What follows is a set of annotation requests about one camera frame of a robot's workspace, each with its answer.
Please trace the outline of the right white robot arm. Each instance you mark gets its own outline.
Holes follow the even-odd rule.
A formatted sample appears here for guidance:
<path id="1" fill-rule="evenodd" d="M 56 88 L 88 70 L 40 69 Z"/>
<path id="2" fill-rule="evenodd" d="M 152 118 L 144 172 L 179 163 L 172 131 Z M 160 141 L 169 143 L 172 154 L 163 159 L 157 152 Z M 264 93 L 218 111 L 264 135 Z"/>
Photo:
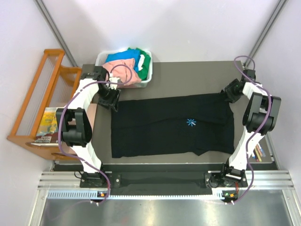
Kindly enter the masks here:
<path id="1" fill-rule="evenodd" d="M 264 136 L 276 125 L 281 98 L 268 95 L 256 82 L 255 70 L 244 69 L 241 80 L 235 79 L 226 88 L 228 101 L 234 103 L 242 96 L 249 100 L 243 115 L 243 134 L 234 151 L 224 164 L 220 182 L 225 187 L 236 183 L 246 187 L 245 171 L 253 150 Z"/>

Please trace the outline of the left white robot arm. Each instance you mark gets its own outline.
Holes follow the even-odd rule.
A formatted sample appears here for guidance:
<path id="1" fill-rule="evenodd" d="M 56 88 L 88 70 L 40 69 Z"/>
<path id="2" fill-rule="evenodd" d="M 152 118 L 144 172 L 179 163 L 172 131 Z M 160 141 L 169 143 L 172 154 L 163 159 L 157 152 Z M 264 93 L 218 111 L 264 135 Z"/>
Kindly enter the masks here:
<path id="1" fill-rule="evenodd" d="M 110 186 L 110 180 L 102 169 L 102 162 L 92 146 L 92 125 L 87 111 L 95 94 L 98 104 L 108 110 L 118 110 L 120 89 L 118 78 L 102 66 L 91 73 L 84 73 L 72 99 L 64 108 L 56 110 L 59 145 L 66 144 L 76 153 L 83 165 L 80 187 L 99 188 Z"/>

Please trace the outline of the black t-shirt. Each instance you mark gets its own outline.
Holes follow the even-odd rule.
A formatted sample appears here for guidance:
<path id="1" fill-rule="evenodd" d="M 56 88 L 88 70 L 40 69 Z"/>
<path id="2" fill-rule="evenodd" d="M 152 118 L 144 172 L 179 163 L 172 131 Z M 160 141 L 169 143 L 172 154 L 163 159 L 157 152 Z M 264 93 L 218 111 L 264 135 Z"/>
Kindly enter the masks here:
<path id="1" fill-rule="evenodd" d="M 111 114 L 113 158 L 234 152 L 234 116 L 225 93 L 119 103 Z"/>

